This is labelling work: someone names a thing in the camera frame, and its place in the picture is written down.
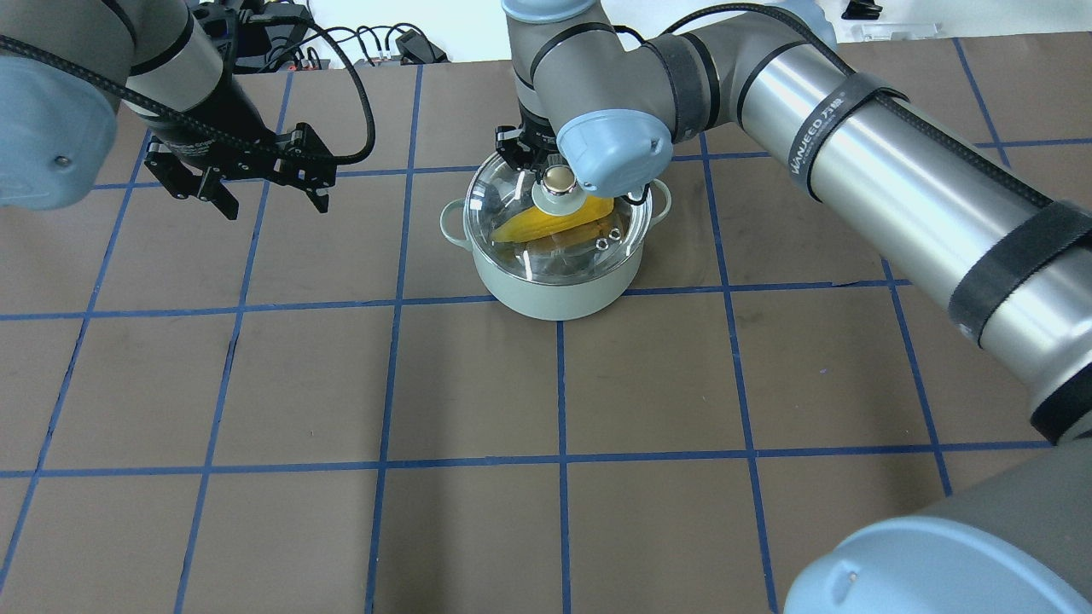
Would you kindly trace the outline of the black gripper at lid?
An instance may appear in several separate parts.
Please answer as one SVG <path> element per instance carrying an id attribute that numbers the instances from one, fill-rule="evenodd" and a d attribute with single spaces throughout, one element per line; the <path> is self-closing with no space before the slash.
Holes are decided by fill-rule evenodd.
<path id="1" fill-rule="evenodd" d="M 496 152 L 512 170 L 543 174 L 561 162 L 561 151 L 549 123 L 499 125 L 495 143 Z"/>

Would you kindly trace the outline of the black gripper at corn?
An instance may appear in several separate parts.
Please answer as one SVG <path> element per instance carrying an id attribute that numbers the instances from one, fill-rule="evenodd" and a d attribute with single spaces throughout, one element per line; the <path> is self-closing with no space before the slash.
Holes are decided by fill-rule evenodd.
<path id="1" fill-rule="evenodd" d="M 143 163 L 176 197 L 195 197 L 201 191 L 202 201 L 232 221 L 238 220 L 239 203 L 223 180 L 260 178 L 290 186 L 302 190 L 317 212 L 325 214 L 330 206 L 328 190 L 335 185 L 339 168 L 329 162 L 295 162 L 256 151 L 245 153 L 212 139 L 183 150 L 156 135 L 152 137 Z"/>

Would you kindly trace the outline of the silver robot arm holding lid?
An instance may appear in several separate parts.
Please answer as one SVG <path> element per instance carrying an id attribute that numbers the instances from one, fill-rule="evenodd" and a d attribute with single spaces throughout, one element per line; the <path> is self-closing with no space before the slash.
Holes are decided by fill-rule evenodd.
<path id="1" fill-rule="evenodd" d="M 814 3 L 627 51 L 597 1 L 505 1 L 518 95 L 578 185 L 616 197 L 676 143 L 738 123 L 1025 382 L 1040 454 L 847 536 L 797 576 L 787 613 L 1088 613 L 1089 213 L 921 116 L 826 44 Z"/>

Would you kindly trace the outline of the silver robot arm holding corn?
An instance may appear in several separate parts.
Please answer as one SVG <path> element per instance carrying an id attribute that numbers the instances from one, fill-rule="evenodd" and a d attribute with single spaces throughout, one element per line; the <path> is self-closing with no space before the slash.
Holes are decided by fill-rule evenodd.
<path id="1" fill-rule="evenodd" d="M 88 194 L 121 106 L 147 125 L 142 163 L 171 197 L 235 220 L 227 180 L 257 178 L 327 212 L 339 166 L 323 140 L 271 130 L 183 1 L 4 1 L 3 206 Z"/>

